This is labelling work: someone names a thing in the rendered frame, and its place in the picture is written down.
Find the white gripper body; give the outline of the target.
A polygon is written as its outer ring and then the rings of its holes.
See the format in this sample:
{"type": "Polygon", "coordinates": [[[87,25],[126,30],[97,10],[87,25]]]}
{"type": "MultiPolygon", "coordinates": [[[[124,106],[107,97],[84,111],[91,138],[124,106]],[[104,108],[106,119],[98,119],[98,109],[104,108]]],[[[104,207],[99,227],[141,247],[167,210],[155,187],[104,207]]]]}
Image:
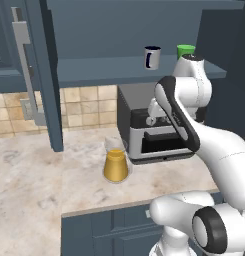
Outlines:
{"type": "Polygon", "coordinates": [[[153,98],[148,107],[148,117],[146,118],[146,124],[149,126],[153,126],[157,121],[163,123],[170,123],[167,114],[159,106],[156,99],[153,98]]]}

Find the blue open wall cupboard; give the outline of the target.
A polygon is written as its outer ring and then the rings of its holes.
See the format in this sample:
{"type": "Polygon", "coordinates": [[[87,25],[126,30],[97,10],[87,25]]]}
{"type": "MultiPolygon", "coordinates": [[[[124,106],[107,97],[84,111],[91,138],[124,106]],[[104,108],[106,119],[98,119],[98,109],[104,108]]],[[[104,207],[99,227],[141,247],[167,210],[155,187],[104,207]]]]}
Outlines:
{"type": "MultiPolygon", "coordinates": [[[[47,0],[61,87],[152,82],[172,73],[177,45],[196,47],[204,10],[241,10],[240,0],[47,0]],[[145,47],[161,48],[157,70],[145,47]]],[[[205,60],[208,77],[226,71],[205,60]]]]}

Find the blue closed cupboard door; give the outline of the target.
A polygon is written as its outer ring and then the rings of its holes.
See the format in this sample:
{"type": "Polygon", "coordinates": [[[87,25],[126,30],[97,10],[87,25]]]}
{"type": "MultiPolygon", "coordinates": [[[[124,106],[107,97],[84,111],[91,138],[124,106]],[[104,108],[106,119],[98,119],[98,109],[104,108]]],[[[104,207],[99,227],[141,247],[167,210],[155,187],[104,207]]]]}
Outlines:
{"type": "Polygon", "coordinates": [[[12,27],[12,7],[20,9],[22,21],[30,25],[28,4],[33,0],[0,0],[0,93],[26,92],[26,84],[12,27]]]}

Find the glass pitcher with yellow liquid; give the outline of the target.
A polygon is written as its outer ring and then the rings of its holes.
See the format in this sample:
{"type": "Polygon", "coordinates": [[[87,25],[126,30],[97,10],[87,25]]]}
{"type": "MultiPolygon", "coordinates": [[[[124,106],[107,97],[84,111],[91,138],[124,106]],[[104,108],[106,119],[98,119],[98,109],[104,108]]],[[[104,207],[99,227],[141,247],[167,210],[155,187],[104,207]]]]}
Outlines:
{"type": "Polygon", "coordinates": [[[112,183],[121,183],[132,172],[132,163],[127,156],[127,142],[120,137],[109,136],[104,142],[106,159],[103,176],[112,183]]]}

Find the blue open cupboard door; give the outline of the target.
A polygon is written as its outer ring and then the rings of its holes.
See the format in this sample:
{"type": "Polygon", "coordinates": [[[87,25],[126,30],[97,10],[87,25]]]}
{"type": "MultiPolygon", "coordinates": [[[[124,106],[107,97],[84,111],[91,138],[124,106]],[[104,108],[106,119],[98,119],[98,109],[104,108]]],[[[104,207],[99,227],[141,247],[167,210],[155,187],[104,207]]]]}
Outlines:
{"type": "Polygon", "coordinates": [[[25,2],[50,146],[54,152],[62,152],[64,147],[57,75],[58,56],[52,13],[48,9],[47,0],[25,2]]]}

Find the blue base cupboards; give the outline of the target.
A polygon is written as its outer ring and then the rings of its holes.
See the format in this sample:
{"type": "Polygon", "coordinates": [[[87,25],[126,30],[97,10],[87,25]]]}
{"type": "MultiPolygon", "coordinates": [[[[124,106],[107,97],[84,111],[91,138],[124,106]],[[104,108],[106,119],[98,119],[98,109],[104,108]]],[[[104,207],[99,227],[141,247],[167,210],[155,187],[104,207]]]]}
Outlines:
{"type": "Polygon", "coordinates": [[[148,256],[163,228],[140,205],[63,217],[61,256],[148,256]]]}

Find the dark blue tall cupboard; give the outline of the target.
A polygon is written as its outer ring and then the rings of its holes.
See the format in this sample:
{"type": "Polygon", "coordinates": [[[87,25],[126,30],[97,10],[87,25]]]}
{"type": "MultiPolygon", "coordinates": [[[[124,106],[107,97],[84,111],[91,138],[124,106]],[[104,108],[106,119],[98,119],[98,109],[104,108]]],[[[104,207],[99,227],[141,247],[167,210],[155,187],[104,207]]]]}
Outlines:
{"type": "Polygon", "coordinates": [[[226,71],[213,79],[205,123],[232,131],[245,140],[245,0],[241,10],[204,10],[197,53],[226,71]]]}

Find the green cup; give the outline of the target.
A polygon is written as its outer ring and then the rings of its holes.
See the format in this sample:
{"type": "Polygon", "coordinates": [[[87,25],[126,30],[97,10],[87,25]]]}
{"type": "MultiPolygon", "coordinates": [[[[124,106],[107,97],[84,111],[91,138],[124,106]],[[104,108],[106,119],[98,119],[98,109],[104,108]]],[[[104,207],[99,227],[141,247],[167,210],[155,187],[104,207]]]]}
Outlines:
{"type": "Polygon", "coordinates": [[[195,46],[189,44],[177,45],[177,59],[180,59],[183,55],[193,55],[195,52],[195,46]]]}

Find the grey and black toaster oven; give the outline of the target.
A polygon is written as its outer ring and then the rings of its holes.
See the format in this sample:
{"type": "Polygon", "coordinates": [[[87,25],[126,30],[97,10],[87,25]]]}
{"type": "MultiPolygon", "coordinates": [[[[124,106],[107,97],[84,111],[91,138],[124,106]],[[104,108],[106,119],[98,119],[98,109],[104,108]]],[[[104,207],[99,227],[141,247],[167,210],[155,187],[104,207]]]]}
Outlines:
{"type": "Polygon", "coordinates": [[[194,155],[166,117],[149,120],[148,107],[155,83],[117,87],[117,127],[133,164],[162,162],[194,155]]]}

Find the grey wall socket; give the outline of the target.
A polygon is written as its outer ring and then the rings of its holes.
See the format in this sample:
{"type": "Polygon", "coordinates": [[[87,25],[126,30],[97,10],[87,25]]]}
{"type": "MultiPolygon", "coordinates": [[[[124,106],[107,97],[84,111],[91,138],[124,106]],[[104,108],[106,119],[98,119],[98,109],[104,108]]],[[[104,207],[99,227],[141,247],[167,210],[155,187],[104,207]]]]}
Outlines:
{"type": "Polygon", "coordinates": [[[30,99],[21,99],[20,104],[25,120],[34,120],[37,111],[36,105],[30,99]]]}

